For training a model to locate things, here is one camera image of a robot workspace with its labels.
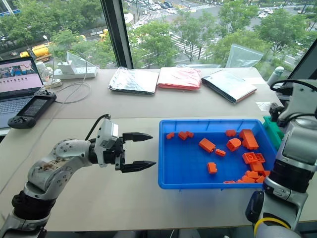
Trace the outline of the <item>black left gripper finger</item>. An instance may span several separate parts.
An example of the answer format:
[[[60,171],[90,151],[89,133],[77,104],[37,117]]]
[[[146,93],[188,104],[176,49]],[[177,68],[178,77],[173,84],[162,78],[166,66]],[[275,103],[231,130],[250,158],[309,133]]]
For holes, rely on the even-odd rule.
[[[141,132],[126,132],[122,134],[123,141],[133,141],[133,142],[140,142],[152,139],[153,137],[146,133]]]
[[[156,162],[153,161],[134,161],[131,164],[122,164],[120,170],[122,173],[132,173],[145,170],[155,165]]]

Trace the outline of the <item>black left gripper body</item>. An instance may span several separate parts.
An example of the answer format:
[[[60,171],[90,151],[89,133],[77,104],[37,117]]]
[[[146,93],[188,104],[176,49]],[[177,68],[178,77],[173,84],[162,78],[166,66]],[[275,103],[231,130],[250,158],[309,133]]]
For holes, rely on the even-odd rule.
[[[103,151],[104,163],[115,165],[116,171],[125,172],[125,150],[123,149],[123,138],[120,137],[116,140],[114,145],[110,149]]]

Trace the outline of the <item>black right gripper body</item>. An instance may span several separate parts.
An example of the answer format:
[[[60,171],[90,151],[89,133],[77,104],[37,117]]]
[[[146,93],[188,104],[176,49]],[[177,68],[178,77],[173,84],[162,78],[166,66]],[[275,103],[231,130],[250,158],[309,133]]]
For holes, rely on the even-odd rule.
[[[270,119],[272,122],[285,122],[285,119],[279,119],[280,114],[285,110],[284,106],[272,103],[269,108]]]

